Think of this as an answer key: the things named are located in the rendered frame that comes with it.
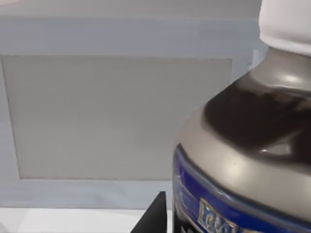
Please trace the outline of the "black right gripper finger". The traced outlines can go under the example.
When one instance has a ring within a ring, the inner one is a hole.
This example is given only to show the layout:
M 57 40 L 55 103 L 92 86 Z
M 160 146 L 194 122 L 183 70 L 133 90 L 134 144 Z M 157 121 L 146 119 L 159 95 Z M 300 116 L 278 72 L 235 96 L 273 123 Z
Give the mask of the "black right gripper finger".
M 165 191 L 159 192 L 130 233 L 167 233 Z

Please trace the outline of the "grey bottle with blue label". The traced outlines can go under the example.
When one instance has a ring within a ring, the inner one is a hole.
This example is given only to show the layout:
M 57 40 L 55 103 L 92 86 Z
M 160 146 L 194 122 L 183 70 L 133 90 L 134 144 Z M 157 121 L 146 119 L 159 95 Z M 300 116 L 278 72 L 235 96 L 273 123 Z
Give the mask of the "grey bottle with blue label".
M 311 0 L 262 0 L 263 61 L 196 110 L 172 233 L 311 233 Z

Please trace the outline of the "pale grey panelled cabinet door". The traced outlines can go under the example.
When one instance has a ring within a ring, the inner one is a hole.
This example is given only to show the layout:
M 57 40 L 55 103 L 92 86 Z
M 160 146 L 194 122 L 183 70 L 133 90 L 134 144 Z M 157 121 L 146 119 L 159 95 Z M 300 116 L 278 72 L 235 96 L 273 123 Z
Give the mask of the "pale grey panelled cabinet door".
M 0 17 L 0 207 L 145 209 L 259 45 L 254 18 Z

